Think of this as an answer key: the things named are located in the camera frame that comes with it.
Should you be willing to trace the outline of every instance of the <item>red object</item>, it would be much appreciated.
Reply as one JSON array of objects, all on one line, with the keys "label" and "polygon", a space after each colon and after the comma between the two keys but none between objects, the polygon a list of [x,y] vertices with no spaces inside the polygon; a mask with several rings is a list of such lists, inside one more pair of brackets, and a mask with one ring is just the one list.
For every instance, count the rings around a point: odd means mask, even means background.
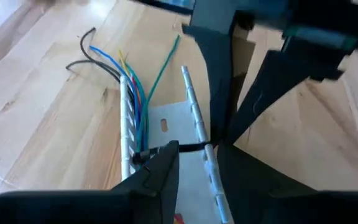
[{"label": "red object", "polygon": [[173,217],[177,221],[178,224],[185,224],[181,214],[175,214]]}]

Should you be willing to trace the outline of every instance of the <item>black wire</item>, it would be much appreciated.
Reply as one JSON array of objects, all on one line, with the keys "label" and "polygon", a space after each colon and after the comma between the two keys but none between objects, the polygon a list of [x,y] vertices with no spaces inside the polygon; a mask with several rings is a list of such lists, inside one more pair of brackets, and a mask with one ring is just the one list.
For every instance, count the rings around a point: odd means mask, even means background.
[{"label": "black wire", "polygon": [[[91,61],[91,60],[78,60],[78,61],[75,61],[75,62],[72,62],[72,63],[69,63],[67,66],[66,66],[66,69],[69,70],[71,66],[73,65],[76,65],[76,64],[79,64],[79,63],[95,63],[94,61]],[[95,63],[96,65],[98,65],[99,67],[101,67],[103,70],[105,70],[106,72],[108,72],[112,77],[114,77],[114,79],[120,83],[120,80],[119,80],[119,76],[120,74],[117,72],[117,70],[113,69],[112,67],[110,67],[109,65],[106,65],[105,63],[101,63],[101,64],[98,64],[98,63]]]},{"label": "black wire", "polygon": [[[88,55],[88,53],[86,53],[85,49],[84,49],[84,45],[83,45],[83,42],[84,42],[84,39],[87,35],[89,35],[90,33],[94,32],[96,30],[95,27],[93,27],[92,29],[90,29],[88,32],[86,32],[82,37],[81,37],[81,40],[80,40],[80,49],[82,51],[82,53],[84,54],[84,56],[88,59],[88,60],[77,60],[75,62],[72,62],[72,63],[69,63],[67,66],[66,66],[66,69],[69,70],[71,66],[73,65],[76,65],[76,64],[79,64],[79,63],[94,63],[96,64],[97,66],[101,67],[104,71],[108,72],[112,77],[114,77],[114,79],[120,83],[120,79],[119,77],[121,76],[121,74],[113,69],[110,65],[104,63],[104,62],[101,62],[101,61],[98,61],[98,60],[95,60],[93,59],[91,56]],[[129,93],[129,98],[130,98],[130,101],[131,101],[131,104],[134,105],[134,94],[133,92],[130,91],[130,89],[128,89],[128,93]]]}]

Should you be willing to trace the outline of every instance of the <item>blue wire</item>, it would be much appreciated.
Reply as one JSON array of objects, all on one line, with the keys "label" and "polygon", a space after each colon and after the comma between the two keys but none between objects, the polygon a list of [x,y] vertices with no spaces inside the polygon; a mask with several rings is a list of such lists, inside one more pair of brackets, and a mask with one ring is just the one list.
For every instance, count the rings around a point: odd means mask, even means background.
[{"label": "blue wire", "polygon": [[93,46],[90,46],[90,49],[91,50],[94,50],[95,52],[97,53],[100,53],[101,55],[105,56],[106,58],[110,59],[110,61],[118,68],[118,70],[123,74],[123,76],[128,80],[129,82],[129,85],[131,86],[132,88],[132,92],[134,93],[134,102],[135,102],[135,122],[136,122],[136,129],[138,130],[139,126],[140,126],[140,121],[139,121],[139,110],[138,110],[138,105],[137,105],[137,99],[136,99],[136,89],[135,89],[135,86],[134,84],[132,83],[132,80],[127,76],[125,75],[126,72],[124,71],[124,69],[121,68],[121,66],[119,66],[119,64],[108,54],[104,53],[102,50],[100,50],[99,48],[97,47],[93,47]]},{"label": "blue wire", "polygon": [[[137,84],[137,86],[139,87],[139,91],[140,91],[140,98],[141,98],[141,102],[142,104],[144,102],[146,102],[146,95],[144,93],[144,89],[143,89],[143,86],[142,86],[142,83],[140,82],[139,78],[137,77],[135,71],[132,69],[131,66],[129,66],[128,63],[125,63],[127,65],[127,68],[129,70],[129,72],[134,76],[135,78],[135,82]],[[143,150],[147,150],[149,148],[149,111],[148,109],[145,110],[145,128],[143,129],[143,133],[142,133],[142,136],[143,136]],[[138,132],[136,132],[136,137],[137,137],[137,144],[140,144],[140,130],[138,130]]]}]

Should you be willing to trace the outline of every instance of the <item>green wire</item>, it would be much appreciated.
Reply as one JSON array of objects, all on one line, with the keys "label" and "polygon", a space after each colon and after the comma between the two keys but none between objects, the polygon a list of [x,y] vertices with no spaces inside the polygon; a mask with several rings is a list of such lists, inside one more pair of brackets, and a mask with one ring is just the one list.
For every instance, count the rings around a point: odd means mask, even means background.
[{"label": "green wire", "polygon": [[[176,49],[177,49],[177,47],[178,47],[179,39],[180,39],[180,36],[177,35],[177,37],[176,37],[176,39],[175,39],[175,43],[173,44],[172,49],[171,49],[171,51],[169,52],[167,59],[165,59],[165,62],[164,62],[164,64],[162,65],[162,67],[161,67],[161,69],[160,69],[160,72],[158,73],[158,76],[157,76],[157,78],[156,78],[155,81],[154,81],[153,87],[152,87],[152,89],[150,90],[150,93],[149,93],[149,96],[147,97],[146,103],[142,106],[142,114],[141,114],[141,117],[140,117],[140,128],[139,128],[140,133],[143,131],[144,119],[145,119],[145,112],[146,112],[147,108],[149,107],[149,103],[150,103],[150,100],[151,100],[151,98],[152,98],[152,96],[153,96],[155,87],[157,87],[157,84],[158,84],[158,82],[159,82],[160,79],[161,79],[162,73],[163,73],[164,70],[165,70],[165,67],[168,65],[168,62],[170,61],[170,59],[171,59],[173,53],[175,53],[175,51],[176,51]],[[137,145],[137,151],[140,152],[140,145],[139,145],[139,144]]]}]

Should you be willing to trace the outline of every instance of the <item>black plastic piece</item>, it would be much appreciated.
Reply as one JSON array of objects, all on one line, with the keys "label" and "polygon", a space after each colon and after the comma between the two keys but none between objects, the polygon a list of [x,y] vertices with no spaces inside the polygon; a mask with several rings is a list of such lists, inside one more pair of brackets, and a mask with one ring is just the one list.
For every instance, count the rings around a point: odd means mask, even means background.
[{"label": "black plastic piece", "polygon": [[232,83],[232,40],[230,35],[208,29],[183,27],[192,35],[205,59],[210,95],[211,140],[213,144],[222,139],[230,119],[230,87]]},{"label": "black plastic piece", "polygon": [[336,67],[269,50],[238,112],[232,117],[223,141],[233,144],[241,134],[286,92],[310,76],[340,77]]},{"label": "black plastic piece", "polygon": [[152,156],[156,155],[160,150],[160,147],[155,147],[152,149],[147,149],[142,152],[135,152],[132,156],[132,163],[135,165],[143,165],[145,164],[149,159],[151,159]]},{"label": "black plastic piece", "polygon": [[358,192],[317,192],[232,145],[218,164],[234,223],[358,223]]},{"label": "black plastic piece", "polygon": [[[293,63],[298,63],[299,61],[308,63],[304,71],[316,81],[323,81],[324,79],[338,80],[342,72],[337,71],[337,68],[344,56],[350,54],[346,50],[314,44],[298,37],[287,38],[284,42],[282,53],[288,58],[292,58]],[[320,73],[318,71],[318,69],[326,68],[329,68],[331,72]]]},{"label": "black plastic piece", "polygon": [[171,141],[112,190],[11,192],[0,195],[0,223],[173,223],[179,144]]},{"label": "black plastic piece", "polygon": [[[175,1],[137,1],[176,11],[167,6],[175,7]],[[244,28],[251,28],[250,22],[281,30],[299,25],[358,38],[358,4],[351,0],[195,0],[194,8],[189,12],[192,15],[190,26],[227,35],[231,34],[231,24],[238,21]]]}]

